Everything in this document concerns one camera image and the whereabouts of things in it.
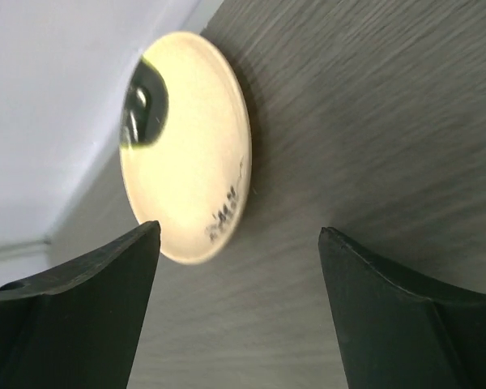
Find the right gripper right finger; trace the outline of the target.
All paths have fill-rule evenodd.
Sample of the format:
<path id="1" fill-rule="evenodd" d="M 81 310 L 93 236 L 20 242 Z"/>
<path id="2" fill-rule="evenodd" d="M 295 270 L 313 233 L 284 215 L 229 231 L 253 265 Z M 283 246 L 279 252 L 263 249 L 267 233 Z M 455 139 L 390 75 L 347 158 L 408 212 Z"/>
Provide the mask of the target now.
<path id="1" fill-rule="evenodd" d="M 351 388 L 486 388 L 486 294 L 425 276 L 337 229 L 318 239 Z"/>

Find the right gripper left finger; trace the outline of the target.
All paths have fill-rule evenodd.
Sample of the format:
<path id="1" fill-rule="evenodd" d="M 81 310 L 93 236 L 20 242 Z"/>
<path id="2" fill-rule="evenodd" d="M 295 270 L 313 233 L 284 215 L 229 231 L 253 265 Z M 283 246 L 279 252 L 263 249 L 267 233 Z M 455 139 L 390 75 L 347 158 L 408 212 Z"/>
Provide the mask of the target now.
<path id="1" fill-rule="evenodd" d="M 0 388 L 124 388 L 160 252 L 160 226 L 0 288 Z"/>

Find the cream round plate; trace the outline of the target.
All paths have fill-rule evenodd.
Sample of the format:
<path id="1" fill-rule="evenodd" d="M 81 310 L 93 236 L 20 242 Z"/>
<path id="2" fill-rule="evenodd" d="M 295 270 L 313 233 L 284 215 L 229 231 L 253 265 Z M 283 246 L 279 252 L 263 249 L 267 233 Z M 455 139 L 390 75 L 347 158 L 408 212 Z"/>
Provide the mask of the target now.
<path id="1" fill-rule="evenodd" d="M 185 31 L 154 41 L 126 89 L 121 174 L 139 223 L 160 223 L 160 251 L 208 261 L 243 216 L 252 171 L 248 109 L 225 56 Z"/>

